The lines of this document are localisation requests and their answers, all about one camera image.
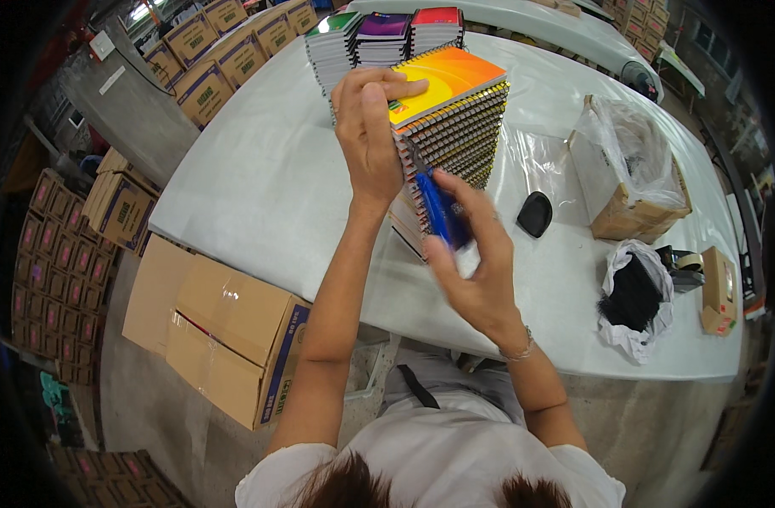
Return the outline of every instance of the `red notebook cover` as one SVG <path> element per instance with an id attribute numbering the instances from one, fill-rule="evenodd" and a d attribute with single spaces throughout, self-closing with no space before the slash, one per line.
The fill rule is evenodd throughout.
<path id="1" fill-rule="evenodd" d="M 413 17 L 411 25 L 427 25 L 431 23 L 451 23 L 461 24 L 461 18 L 458 16 L 457 7 L 433 7 L 430 9 L 419 9 Z"/>

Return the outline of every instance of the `white shirt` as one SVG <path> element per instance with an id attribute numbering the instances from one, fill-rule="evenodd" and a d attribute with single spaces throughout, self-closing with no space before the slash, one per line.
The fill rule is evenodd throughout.
<path id="1" fill-rule="evenodd" d="M 275 508 L 299 493 L 321 463 L 359 452 L 373 476 L 392 479 L 396 505 L 497 506 L 502 482 L 523 474 L 554 480 L 573 508 L 621 506 L 625 486 L 571 444 L 546 448 L 493 404 L 470 392 L 436 392 L 440 410 L 405 399 L 338 451 L 329 444 L 282 448 L 260 461 L 235 489 L 239 508 Z"/>

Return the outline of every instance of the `brown hair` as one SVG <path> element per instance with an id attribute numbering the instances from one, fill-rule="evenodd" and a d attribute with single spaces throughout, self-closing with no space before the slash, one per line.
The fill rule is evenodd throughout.
<path id="1" fill-rule="evenodd" d="M 373 477 L 362 455 L 351 453 L 343 462 L 318 467 L 283 508 L 390 508 L 390 487 L 390 480 Z M 498 498 L 503 508 L 571 508 L 559 483 L 540 478 L 532 484 L 520 473 L 503 481 Z"/>

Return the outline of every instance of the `green notebook cover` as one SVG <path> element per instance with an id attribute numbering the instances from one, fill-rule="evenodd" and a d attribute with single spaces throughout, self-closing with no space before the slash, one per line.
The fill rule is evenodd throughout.
<path id="1" fill-rule="evenodd" d="M 319 24 L 309 30 L 305 35 L 306 39 L 318 35 L 326 35 L 328 33 L 342 32 L 345 33 L 348 28 L 362 18 L 362 13 L 359 12 L 346 12 L 344 14 L 338 14 L 328 16 L 322 19 Z"/>

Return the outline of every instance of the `yellow notebook cover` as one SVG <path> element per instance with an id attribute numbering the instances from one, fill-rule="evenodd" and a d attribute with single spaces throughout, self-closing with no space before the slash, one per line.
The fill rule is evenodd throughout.
<path id="1" fill-rule="evenodd" d="M 506 79 L 500 67 L 454 46 L 427 51 L 393 69 L 406 74 L 407 81 L 430 81 L 423 94 L 390 102 L 394 129 Z"/>

